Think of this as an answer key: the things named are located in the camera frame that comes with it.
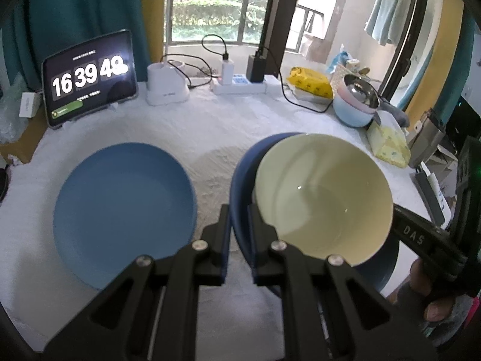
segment stainless steel bowl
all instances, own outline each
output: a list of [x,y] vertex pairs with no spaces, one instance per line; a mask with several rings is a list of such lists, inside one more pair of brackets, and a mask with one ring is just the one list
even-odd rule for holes
[[366,105],[370,109],[379,107],[379,96],[377,91],[366,80],[360,79],[353,74],[347,74],[344,77],[344,83],[349,93],[360,103]]

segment tabletop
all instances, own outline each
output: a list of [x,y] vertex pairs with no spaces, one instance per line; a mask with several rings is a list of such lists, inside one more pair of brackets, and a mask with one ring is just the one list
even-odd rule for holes
[[[264,137],[292,131],[325,133],[372,156],[365,130],[342,125],[332,109],[315,114],[283,98],[215,96],[207,87],[193,90],[185,102],[159,107],[149,106],[145,97],[145,83],[140,83],[136,99],[48,130],[32,161],[11,168],[10,189],[0,206],[0,300],[14,317],[47,340],[97,294],[63,265],[52,234],[52,214],[62,184],[97,150],[136,141],[172,154],[196,190],[196,236],[216,222],[221,204],[228,203],[237,162]],[[394,202],[429,218],[412,181],[414,170],[375,161],[386,176]],[[415,258],[401,243],[384,295],[404,280]],[[229,262],[227,284],[200,292],[197,359],[267,361],[282,357],[280,300],[252,285],[235,240]],[[223,345],[213,353],[212,345],[218,343]]]

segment yellow tissue pack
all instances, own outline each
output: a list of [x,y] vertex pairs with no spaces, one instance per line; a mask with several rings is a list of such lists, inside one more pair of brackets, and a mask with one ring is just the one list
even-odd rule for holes
[[378,159],[399,168],[407,167],[411,151],[406,143],[406,136],[395,118],[387,111],[377,111],[381,125],[373,121],[367,130],[367,140],[372,153]]
[[296,88],[313,95],[332,99],[334,97],[329,80],[324,74],[307,68],[292,68],[287,78]]

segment metal bolt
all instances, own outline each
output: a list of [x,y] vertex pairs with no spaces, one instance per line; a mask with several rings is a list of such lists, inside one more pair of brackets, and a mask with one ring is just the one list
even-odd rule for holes
[[192,248],[196,251],[203,251],[205,250],[209,245],[205,240],[196,240],[192,243]]
[[140,267],[146,267],[152,263],[152,258],[148,255],[140,255],[135,260],[135,263]]
[[287,243],[283,240],[274,240],[271,243],[271,248],[274,251],[284,251],[287,248]]
[[333,254],[333,255],[329,255],[328,262],[333,266],[340,266],[344,263],[344,258],[341,257],[340,255]]

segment yellow bowl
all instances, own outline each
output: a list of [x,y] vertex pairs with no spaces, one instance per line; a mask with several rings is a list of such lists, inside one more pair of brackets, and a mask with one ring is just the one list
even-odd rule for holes
[[304,254],[342,255],[352,266],[388,237],[393,197],[362,150],[337,137],[302,134],[277,143],[256,175],[256,201],[279,238]]

